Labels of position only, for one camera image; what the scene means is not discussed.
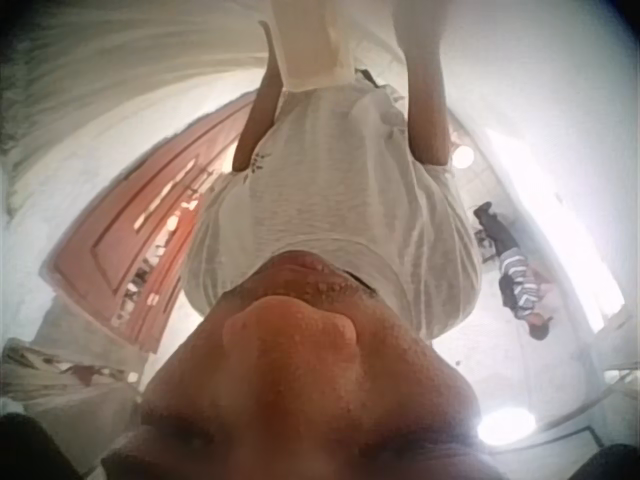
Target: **person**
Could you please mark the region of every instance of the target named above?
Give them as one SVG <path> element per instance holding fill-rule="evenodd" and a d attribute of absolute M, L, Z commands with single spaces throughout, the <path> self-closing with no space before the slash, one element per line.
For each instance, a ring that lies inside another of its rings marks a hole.
<path fill-rule="evenodd" d="M 486 202 L 476 208 L 473 215 L 493 242 L 500 261 L 498 285 L 502 304 L 511 310 L 516 319 L 527 323 L 531 338 L 544 340 L 549 335 L 552 318 L 546 318 L 536 311 L 536 307 L 543 297 L 541 284 L 548 281 L 529 264 L 513 234 L 491 212 L 491 207 L 491 202 Z"/>
<path fill-rule="evenodd" d="M 428 343 L 478 255 L 449 162 L 445 2 L 399 2 L 408 124 L 384 89 L 266 73 L 184 272 L 205 317 L 148 384 L 109 478 L 502 478 L 469 383 Z"/>

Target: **red door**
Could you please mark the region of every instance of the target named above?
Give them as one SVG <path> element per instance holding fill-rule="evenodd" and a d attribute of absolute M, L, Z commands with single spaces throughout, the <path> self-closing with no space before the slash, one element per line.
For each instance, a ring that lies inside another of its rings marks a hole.
<path fill-rule="evenodd" d="M 79 217 L 48 272 L 86 316 L 144 350 L 157 349 L 180 291 L 198 197 L 232 155 L 254 97 L 162 144 Z"/>

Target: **white t-shirt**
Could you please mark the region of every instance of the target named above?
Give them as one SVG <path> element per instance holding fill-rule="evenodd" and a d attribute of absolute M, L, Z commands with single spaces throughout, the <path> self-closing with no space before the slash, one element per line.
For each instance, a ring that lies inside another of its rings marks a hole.
<path fill-rule="evenodd" d="M 480 288 L 450 168 L 413 159 L 404 115 L 362 79 L 289 94 L 250 168 L 216 180 L 187 259 L 187 298 L 206 315 L 287 250 L 354 273 L 425 340 L 466 318 Z"/>

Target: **glowing light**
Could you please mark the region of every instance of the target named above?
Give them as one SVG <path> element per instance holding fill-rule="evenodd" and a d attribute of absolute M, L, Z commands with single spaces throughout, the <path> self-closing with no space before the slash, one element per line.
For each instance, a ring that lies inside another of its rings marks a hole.
<path fill-rule="evenodd" d="M 471 166 L 475 158 L 476 154 L 473 151 L 473 148 L 467 147 L 466 145 L 460 145 L 453 151 L 451 163 L 453 163 L 453 166 L 456 168 L 468 168 Z"/>
<path fill-rule="evenodd" d="M 559 199 L 549 177 L 522 142 L 488 130 L 514 190 L 565 269 L 594 332 L 615 315 L 624 299 L 613 275 L 577 217 Z"/>
<path fill-rule="evenodd" d="M 485 416 L 478 426 L 478 436 L 489 445 L 507 445 L 523 439 L 535 429 L 536 419 L 530 412 L 509 407 Z"/>

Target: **striped shirt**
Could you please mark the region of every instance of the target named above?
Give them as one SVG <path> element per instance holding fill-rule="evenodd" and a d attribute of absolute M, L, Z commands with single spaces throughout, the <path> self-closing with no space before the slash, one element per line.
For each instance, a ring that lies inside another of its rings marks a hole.
<path fill-rule="evenodd" d="M 511 277 L 516 300 L 512 311 L 517 319 L 524 320 L 533 313 L 540 300 L 540 286 L 533 277 L 529 261 L 522 250 L 512 248 L 500 255 L 500 274 Z"/>

